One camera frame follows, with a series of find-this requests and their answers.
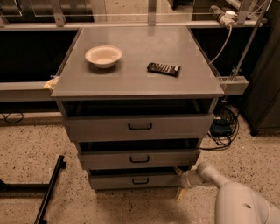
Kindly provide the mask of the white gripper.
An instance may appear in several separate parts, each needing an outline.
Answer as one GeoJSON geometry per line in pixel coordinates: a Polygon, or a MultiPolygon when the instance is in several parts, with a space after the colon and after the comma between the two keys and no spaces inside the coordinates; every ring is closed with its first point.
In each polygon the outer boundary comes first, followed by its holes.
{"type": "Polygon", "coordinates": [[[181,201],[187,195],[186,189],[202,186],[204,184],[204,179],[199,175],[197,170],[183,171],[178,167],[174,167],[174,170],[180,176],[181,185],[184,187],[178,188],[175,197],[176,201],[181,201]]]}

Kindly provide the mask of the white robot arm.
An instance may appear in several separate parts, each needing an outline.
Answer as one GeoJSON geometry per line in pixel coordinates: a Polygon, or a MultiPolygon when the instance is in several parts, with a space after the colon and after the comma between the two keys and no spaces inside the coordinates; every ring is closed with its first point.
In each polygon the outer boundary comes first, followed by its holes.
{"type": "Polygon", "coordinates": [[[248,186],[234,182],[203,161],[194,170],[174,168],[180,176],[176,200],[196,186],[216,186],[215,224],[280,224],[280,209],[248,186]]]}

